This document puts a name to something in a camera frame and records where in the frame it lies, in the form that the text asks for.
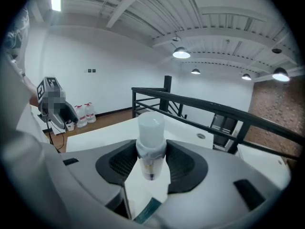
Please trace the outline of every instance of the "white ceiling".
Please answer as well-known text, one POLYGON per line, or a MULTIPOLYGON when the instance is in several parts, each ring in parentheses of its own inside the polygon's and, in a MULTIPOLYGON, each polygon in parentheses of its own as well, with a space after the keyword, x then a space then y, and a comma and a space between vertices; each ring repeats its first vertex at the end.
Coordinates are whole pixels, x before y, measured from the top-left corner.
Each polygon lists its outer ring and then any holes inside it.
POLYGON ((268 0, 63 0, 62 12, 104 19, 109 30, 122 23, 167 56, 186 47, 191 57, 182 63, 227 65, 257 77, 298 66, 293 36, 268 0))

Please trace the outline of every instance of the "black railing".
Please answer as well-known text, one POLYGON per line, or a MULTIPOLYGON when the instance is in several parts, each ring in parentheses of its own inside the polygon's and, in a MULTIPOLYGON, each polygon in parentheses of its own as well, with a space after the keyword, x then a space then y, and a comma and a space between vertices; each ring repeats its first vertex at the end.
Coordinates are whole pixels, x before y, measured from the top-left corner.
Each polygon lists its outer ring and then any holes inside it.
POLYGON ((234 154, 237 151, 237 145, 238 144, 244 144, 246 146, 267 152, 267 153, 271 153, 271 154, 275 154, 275 155, 279 155, 279 156, 283 156, 286 158, 290 158, 290 159, 294 159, 297 160, 298 157, 297 156, 293 156, 290 154, 286 154, 283 152, 279 152, 273 149, 270 149, 268 147, 265 147, 263 145, 260 144, 256 144, 256 143, 252 143, 249 141, 245 141, 244 138, 250 128, 250 126, 256 126, 259 127, 263 130, 272 132, 274 134, 280 135, 284 138, 287 138, 291 141, 296 142, 297 144, 303 145, 304 143, 304 138, 302 136, 300 136, 299 134, 284 128, 274 122, 271 122, 269 120, 266 119, 262 119, 260 117, 257 117, 253 114, 241 111, 241 110, 237 110, 222 104, 217 104, 217 103, 213 103, 213 102, 209 102, 209 101, 205 101, 205 100, 201 100, 201 99, 196 99, 196 98, 190 98, 190 97, 184 97, 184 96, 179 96, 179 95, 175 95, 175 94, 171 94, 169 92, 167 92, 167 89, 162 88, 162 90, 154 88, 154 90, 152 89, 148 89, 148 88, 138 88, 138 87, 133 87, 132 88, 132 117, 135 118, 136 116, 136 104, 138 106, 141 106, 142 109, 150 109, 153 111, 157 111, 161 114, 164 114, 168 117, 171 117, 173 119, 176 119, 178 121, 181 121, 183 123, 195 126, 197 128, 200 128, 202 130, 205 130, 209 133, 212 134, 216 134, 219 136, 223 136, 226 137, 230 140, 233 140, 233 144, 231 145, 231 147, 228 149, 228 153, 234 154), (136 94, 143 94, 146 96, 150 96, 151 98, 147 98, 147 99, 140 99, 136 100, 136 94), (154 108, 154 104, 153 105, 147 105, 142 103, 142 101, 144 100, 151 100, 151 99, 160 99, 160 107, 158 108, 154 108), (169 102, 173 102, 174 106, 177 107, 178 112, 176 112, 176 110, 174 110, 173 106, 169 103, 169 102), (183 110, 183 106, 190 106, 190 107, 195 107, 198 109, 202 109, 202 110, 206 110, 215 114, 219 114, 222 116, 226 116, 229 117, 231 119, 234 120, 239 120, 243 122, 243 125, 239 131, 239 133, 237 134, 237 136, 233 136, 221 131, 218 131, 216 129, 213 129, 211 127, 208 126, 204 126, 201 125, 199 123, 190 121, 190 120, 186 120, 183 115, 182 115, 182 110, 183 110), (173 112, 176 114, 171 114, 169 113, 168 107, 170 107, 173 112))

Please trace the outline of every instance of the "white plastic bottle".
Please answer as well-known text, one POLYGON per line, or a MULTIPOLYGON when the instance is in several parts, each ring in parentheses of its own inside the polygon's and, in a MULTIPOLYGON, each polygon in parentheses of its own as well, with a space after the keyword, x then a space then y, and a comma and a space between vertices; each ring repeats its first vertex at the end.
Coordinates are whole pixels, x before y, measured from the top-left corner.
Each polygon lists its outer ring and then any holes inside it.
POLYGON ((94 114, 94 108, 93 108, 92 103, 85 104, 85 113, 86 113, 86 118, 87 118, 88 123, 96 122, 96 117, 94 114))
POLYGON ((164 116, 158 112, 146 112, 138 117, 139 137, 136 141, 143 176, 147 180, 159 177, 166 152, 164 116))
POLYGON ((87 125, 87 119, 86 119, 86 114, 85 111, 82 107, 82 105, 77 106, 76 108, 76 115, 78 118, 78 122, 77 122, 77 127, 81 128, 87 125))

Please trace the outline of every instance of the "wooden floor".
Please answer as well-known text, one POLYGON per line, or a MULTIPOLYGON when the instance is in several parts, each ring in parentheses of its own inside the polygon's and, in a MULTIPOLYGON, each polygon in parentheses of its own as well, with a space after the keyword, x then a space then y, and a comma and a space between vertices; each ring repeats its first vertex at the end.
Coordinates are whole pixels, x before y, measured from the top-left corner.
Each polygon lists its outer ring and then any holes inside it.
POLYGON ((86 126, 82 128, 75 127, 73 131, 67 131, 63 134, 63 137, 61 134, 54 135, 53 132, 51 132, 51 138, 53 140, 54 146, 59 149, 61 153, 66 152, 66 146, 67 146, 67 139, 69 136, 78 135, 81 133, 93 131, 96 129, 100 129, 106 126, 114 125, 116 123, 123 122, 125 120, 130 120, 132 118, 132 111, 131 110, 125 110, 121 112, 117 112, 114 114, 108 114, 104 116, 100 116, 96 118, 96 122, 94 123, 88 123, 86 126))

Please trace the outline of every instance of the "brick wall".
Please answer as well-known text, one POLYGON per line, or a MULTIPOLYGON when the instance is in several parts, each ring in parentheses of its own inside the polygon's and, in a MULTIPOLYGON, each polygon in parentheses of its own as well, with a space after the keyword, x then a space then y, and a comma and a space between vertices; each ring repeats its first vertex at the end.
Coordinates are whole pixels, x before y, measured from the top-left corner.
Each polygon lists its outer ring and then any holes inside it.
MULTIPOLYGON (((303 76, 294 77, 288 83, 275 80, 255 83, 249 112, 305 136, 304 87, 303 76)), ((300 155, 300 145, 256 127, 250 128, 245 140, 300 155)))

